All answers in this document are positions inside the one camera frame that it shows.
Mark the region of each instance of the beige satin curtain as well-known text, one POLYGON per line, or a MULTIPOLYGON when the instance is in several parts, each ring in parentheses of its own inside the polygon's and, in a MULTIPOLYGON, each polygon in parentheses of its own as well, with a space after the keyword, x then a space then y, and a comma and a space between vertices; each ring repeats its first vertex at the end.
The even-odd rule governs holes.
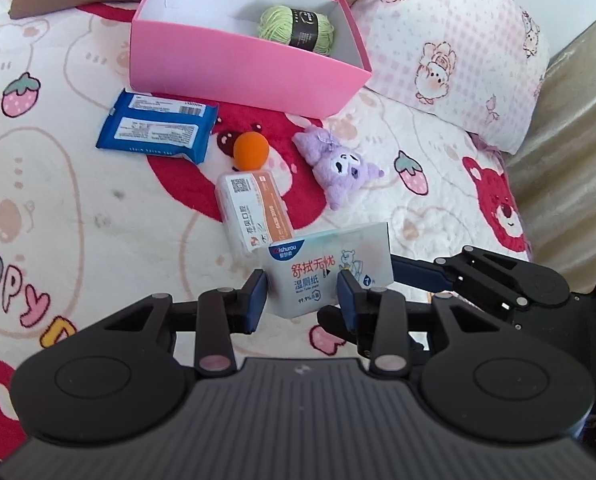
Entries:
POLYGON ((558 270, 572 290, 591 290, 596 283, 596 22, 547 70, 532 125, 508 160, 508 174, 535 261, 558 270))

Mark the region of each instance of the open cardboard box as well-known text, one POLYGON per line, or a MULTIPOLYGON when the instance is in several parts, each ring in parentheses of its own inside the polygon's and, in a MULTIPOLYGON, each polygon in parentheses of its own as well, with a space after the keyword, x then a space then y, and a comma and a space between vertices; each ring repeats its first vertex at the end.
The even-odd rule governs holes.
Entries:
POLYGON ((345 0, 142 0, 132 21, 129 78, 139 92, 325 118, 370 76, 345 0), (278 4, 326 15, 331 56, 259 39, 260 16, 278 4))

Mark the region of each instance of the purple plush toy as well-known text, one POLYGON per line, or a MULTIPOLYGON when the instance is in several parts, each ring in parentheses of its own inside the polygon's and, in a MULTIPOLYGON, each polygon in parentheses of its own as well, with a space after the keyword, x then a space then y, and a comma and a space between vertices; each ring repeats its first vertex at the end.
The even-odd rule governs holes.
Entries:
POLYGON ((304 133, 293 136, 293 143, 307 164, 313 167, 313 175, 325 190, 327 203, 334 211, 340 209, 349 192, 384 176, 378 166, 364 162, 360 155, 340 145, 323 128, 308 126, 304 133))

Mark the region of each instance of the qr code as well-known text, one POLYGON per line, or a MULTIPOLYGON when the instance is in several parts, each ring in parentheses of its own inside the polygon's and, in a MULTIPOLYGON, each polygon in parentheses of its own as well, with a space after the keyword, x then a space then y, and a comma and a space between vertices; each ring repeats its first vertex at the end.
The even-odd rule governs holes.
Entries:
POLYGON ((247 191, 251 191, 251 186, 249 186, 249 181, 245 178, 234 178, 231 181, 231 185, 233 186, 234 193, 244 193, 247 191))
POLYGON ((201 106, 180 106, 179 113, 185 115, 202 115, 203 108, 201 106))

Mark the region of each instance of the white wet wipes package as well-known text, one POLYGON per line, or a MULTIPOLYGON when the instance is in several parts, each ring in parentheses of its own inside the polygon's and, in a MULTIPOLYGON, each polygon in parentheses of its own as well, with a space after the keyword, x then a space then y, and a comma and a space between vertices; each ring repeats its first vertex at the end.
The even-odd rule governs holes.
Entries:
POLYGON ((293 238, 255 253, 269 279, 265 310, 286 319, 337 304, 335 284, 342 269, 364 288, 393 283, 386 222, 293 238))

